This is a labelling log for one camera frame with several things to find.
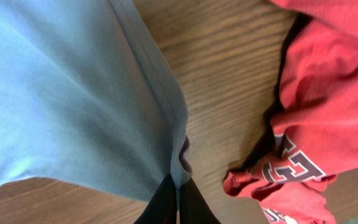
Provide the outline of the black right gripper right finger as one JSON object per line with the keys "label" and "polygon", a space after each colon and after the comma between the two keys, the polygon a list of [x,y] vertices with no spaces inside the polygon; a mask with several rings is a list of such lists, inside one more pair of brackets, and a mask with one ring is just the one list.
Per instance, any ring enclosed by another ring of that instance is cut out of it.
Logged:
{"label": "black right gripper right finger", "polygon": [[181,224],[221,224],[214,216],[193,179],[180,188]]}

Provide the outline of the red t-shirt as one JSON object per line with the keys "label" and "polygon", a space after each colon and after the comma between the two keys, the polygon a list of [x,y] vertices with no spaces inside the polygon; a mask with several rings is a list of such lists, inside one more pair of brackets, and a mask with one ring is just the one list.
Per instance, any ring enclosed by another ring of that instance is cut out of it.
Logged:
{"label": "red t-shirt", "polygon": [[270,223],[334,223],[323,191],[358,168],[358,0],[275,0],[309,19],[287,48],[265,156],[230,171],[225,193]]}

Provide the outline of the light blue t-shirt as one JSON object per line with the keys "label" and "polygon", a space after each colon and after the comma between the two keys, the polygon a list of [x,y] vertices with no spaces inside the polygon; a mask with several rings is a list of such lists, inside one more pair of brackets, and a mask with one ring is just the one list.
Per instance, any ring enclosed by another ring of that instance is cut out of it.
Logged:
{"label": "light blue t-shirt", "polygon": [[132,1],[0,1],[0,186],[57,179],[148,201],[183,158],[180,87]]}

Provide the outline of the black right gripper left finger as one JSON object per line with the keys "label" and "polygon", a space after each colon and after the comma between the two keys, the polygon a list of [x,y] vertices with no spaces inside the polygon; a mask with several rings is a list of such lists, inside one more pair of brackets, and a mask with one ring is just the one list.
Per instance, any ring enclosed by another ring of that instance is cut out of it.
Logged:
{"label": "black right gripper left finger", "polygon": [[166,175],[134,224],[176,224],[177,196],[172,176]]}

